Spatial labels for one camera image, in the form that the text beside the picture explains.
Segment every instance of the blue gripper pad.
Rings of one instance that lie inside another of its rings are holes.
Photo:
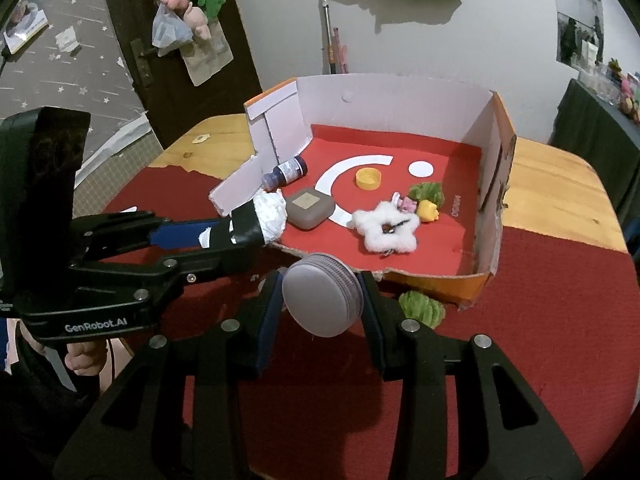
[[[364,305],[362,308],[362,325],[369,344],[369,353],[373,365],[382,373],[386,369],[385,339],[378,322],[378,317],[373,309],[369,291],[361,274],[357,274],[362,295],[364,297]]]
[[[282,278],[283,275],[280,272],[277,272],[271,296],[268,300],[267,307],[264,309],[260,329],[257,333],[255,369],[259,376],[269,364],[271,351],[273,350],[273,343],[276,339],[276,331],[278,329],[278,321],[280,320],[283,303]]]
[[[200,247],[200,233],[217,223],[217,220],[196,220],[162,225],[151,233],[149,242],[166,250]]]

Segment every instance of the small blue bottle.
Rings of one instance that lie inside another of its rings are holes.
[[[262,188],[270,193],[279,187],[295,182],[306,175],[308,169],[304,159],[297,155],[287,162],[277,165],[271,173],[262,177]]]

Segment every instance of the gray star wallpaper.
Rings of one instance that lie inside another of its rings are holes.
[[[24,110],[58,106],[92,115],[87,160],[121,126],[140,117],[105,0],[28,0],[49,27],[12,56],[0,76],[0,120]],[[79,46],[60,52],[56,35],[73,27]]]

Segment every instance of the cardboard box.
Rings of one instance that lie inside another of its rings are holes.
[[[388,266],[383,259],[382,268],[367,270],[463,306],[475,301],[497,272],[502,199],[515,133],[496,92],[420,76],[307,76],[270,89],[248,101],[245,109],[255,155],[211,192],[210,199],[221,215],[250,200],[263,174],[302,153],[314,138],[313,124],[367,130],[377,138],[379,132],[388,132],[459,142],[481,149],[471,272],[407,272],[398,264]],[[295,248],[281,248],[299,253]]]

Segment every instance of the yellow bottle cap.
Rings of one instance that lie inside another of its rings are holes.
[[[361,168],[356,172],[356,186],[365,191],[373,191],[380,187],[382,174],[376,168]]]

